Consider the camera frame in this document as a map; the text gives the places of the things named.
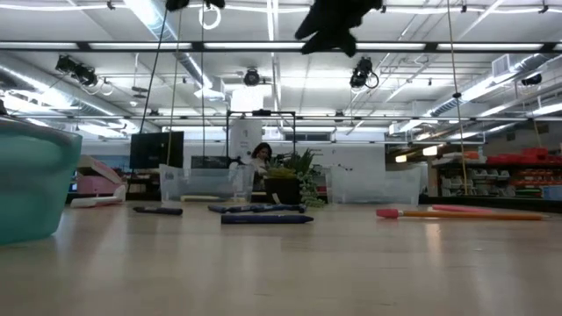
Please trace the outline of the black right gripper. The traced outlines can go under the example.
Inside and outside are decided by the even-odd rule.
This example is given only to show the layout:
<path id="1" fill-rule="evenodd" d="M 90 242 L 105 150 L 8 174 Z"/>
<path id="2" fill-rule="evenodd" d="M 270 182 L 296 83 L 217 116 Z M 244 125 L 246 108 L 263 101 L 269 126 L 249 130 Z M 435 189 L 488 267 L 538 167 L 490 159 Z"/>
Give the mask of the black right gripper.
<path id="1" fill-rule="evenodd" d="M 345 19 L 361 18 L 381 7 L 382 0 L 316 0 L 294 33 L 296 40 L 313 35 L 300 52 L 314 54 L 339 49 L 353 57 L 357 53 L 357 39 L 344 28 Z"/>

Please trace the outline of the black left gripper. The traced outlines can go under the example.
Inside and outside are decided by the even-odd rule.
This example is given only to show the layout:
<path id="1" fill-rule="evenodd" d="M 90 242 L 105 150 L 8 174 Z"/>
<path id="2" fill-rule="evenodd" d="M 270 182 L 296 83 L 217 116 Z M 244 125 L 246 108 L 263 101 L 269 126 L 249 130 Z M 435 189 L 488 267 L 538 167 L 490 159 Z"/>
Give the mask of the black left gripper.
<path id="1" fill-rule="evenodd" d="M 179 11 L 187 7 L 190 0 L 167 0 L 165 7 L 167 11 Z M 225 0 L 204 0 L 207 9 L 224 9 Z"/>

